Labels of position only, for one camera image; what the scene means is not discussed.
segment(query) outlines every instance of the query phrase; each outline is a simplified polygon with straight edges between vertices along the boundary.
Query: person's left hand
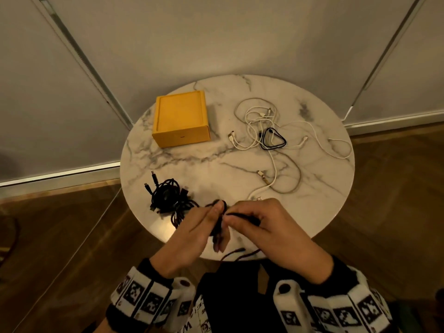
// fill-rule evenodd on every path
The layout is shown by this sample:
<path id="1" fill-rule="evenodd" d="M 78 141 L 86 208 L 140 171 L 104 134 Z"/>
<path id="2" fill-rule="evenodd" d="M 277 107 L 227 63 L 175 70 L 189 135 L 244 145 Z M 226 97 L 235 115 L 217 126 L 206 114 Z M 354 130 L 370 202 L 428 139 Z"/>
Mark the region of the person's left hand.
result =
<path id="1" fill-rule="evenodd" d="M 203 252 L 208 236 L 224 210 L 223 201 L 213 207 L 192 208 L 168 242 L 150 258 L 151 265 L 165 278 L 171 278 L 179 269 L 190 266 Z M 230 235 L 222 230 L 222 240 L 214 251 L 224 251 Z"/>

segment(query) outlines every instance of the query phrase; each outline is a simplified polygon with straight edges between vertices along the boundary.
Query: white baseboard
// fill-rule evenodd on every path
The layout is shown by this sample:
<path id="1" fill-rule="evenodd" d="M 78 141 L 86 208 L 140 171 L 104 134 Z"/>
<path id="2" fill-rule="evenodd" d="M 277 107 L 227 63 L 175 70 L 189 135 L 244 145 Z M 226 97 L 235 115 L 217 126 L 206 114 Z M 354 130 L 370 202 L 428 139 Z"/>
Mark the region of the white baseboard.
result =
<path id="1" fill-rule="evenodd" d="M 0 199 L 120 178 L 120 162 L 0 183 Z"/>
<path id="2" fill-rule="evenodd" d="M 379 120 L 369 123 L 349 124 L 346 125 L 345 128 L 349 135 L 358 135 L 440 122 L 444 122 L 444 111 Z"/>

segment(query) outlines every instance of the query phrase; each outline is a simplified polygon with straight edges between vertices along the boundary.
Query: round table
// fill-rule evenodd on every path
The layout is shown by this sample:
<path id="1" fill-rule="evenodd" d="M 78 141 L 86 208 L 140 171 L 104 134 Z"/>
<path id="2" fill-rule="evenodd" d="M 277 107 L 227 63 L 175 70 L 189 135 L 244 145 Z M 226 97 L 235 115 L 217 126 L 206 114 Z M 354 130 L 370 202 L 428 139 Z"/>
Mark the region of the round table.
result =
<path id="1" fill-rule="evenodd" d="M 222 199 L 228 205 L 245 200 L 249 193 L 264 186 L 256 173 L 261 170 L 269 180 L 274 169 L 268 152 L 259 147 L 238 151 L 228 140 L 236 131 L 236 139 L 244 144 L 248 139 L 246 126 L 234 116 L 235 106 L 244 99 L 259 97 L 272 102 L 279 111 L 278 124 L 293 120 L 311 123 L 319 141 L 326 150 L 346 156 L 350 141 L 346 129 L 336 114 L 319 98 L 300 87 L 270 77 L 256 75 L 227 75 L 203 79 L 171 92 L 177 94 L 204 90 L 207 102 L 211 141 L 161 149 L 151 136 L 155 104 L 136 122 L 126 140 L 120 162 L 120 179 L 125 199 L 139 222 L 159 240 L 166 242 L 174 233 L 170 217 L 161 217 L 150 210 L 151 195 L 144 183 L 154 187 L 151 171 L 159 182 L 174 178 L 186 187 L 199 205 Z M 251 99 L 243 102 L 238 115 L 264 101 Z M 354 153 L 347 159 L 329 156 L 314 138 L 313 130 L 306 123 L 294 123 L 278 131 L 288 145 L 297 145 L 304 136 L 308 140 L 302 148 L 272 151 L 278 169 L 274 187 L 290 194 L 278 194 L 271 189 L 260 193 L 262 199 L 277 198 L 296 222 L 313 237 L 325 228 L 343 206 L 350 192 L 354 176 Z M 256 250 L 256 246 L 243 235 L 230 229 L 231 240 L 225 253 L 238 248 L 226 260 Z M 211 237 L 201 257 L 220 260 L 224 253 L 215 253 Z M 263 258 L 262 252 L 248 259 Z"/>

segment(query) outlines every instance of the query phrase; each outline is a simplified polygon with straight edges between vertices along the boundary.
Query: yellow object on floor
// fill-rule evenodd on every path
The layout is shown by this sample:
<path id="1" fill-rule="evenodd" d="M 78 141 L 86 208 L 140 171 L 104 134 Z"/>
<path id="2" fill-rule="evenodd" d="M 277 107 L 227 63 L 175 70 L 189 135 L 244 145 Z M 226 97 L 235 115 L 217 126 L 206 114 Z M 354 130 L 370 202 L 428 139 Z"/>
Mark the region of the yellow object on floor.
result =
<path id="1" fill-rule="evenodd" d="M 153 139 L 161 148 L 211 140 L 205 93 L 157 97 Z"/>

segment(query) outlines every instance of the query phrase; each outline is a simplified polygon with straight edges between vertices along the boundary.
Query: wall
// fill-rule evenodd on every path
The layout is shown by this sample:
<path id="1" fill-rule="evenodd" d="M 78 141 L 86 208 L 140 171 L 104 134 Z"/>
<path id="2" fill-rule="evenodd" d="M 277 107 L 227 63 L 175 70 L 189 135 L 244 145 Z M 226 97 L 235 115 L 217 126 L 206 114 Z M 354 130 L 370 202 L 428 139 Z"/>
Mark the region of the wall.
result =
<path id="1" fill-rule="evenodd" d="M 295 83 L 343 117 L 414 0 L 49 0 L 137 118 L 219 74 Z"/>
<path id="2" fill-rule="evenodd" d="M 443 14 L 444 0 L 425 0 L 347 123 L 444 110 Z"/>
<path id="3" fill-rule="evenodd" d="M 0 182 L 119 161 L 128 130 L 31 0 L 0 0 Z"/>

